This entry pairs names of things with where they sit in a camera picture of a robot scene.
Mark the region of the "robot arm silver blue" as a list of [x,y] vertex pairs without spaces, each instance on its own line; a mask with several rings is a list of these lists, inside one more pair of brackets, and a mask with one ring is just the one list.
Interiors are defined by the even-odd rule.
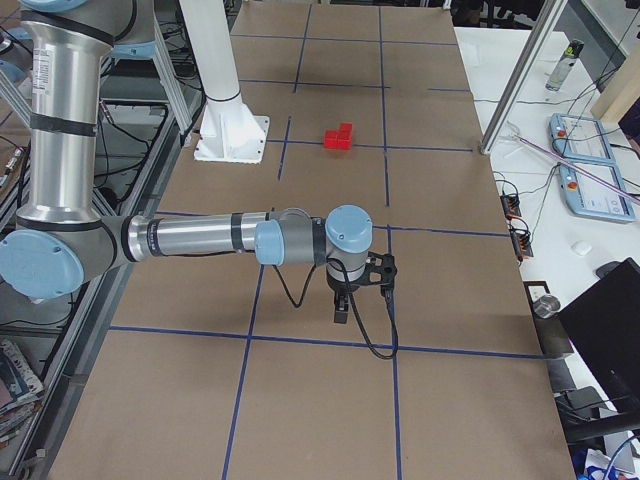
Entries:
[[1,31],[1,71],[28,99],[32,96],[32,49],[31,35],[24,28]]
[[188,219],[103,217],[92,206],[100,73],[115,47],[153,44],[150,1],[25,1],[33,42],[30,193],[1,243],[1,275],[37,299],[70,294],[126,263],[150,257],[252,253],[263,265],[324,267],[335,320],[370,281],[372,222],[353,205],[313,217],[281,212]]

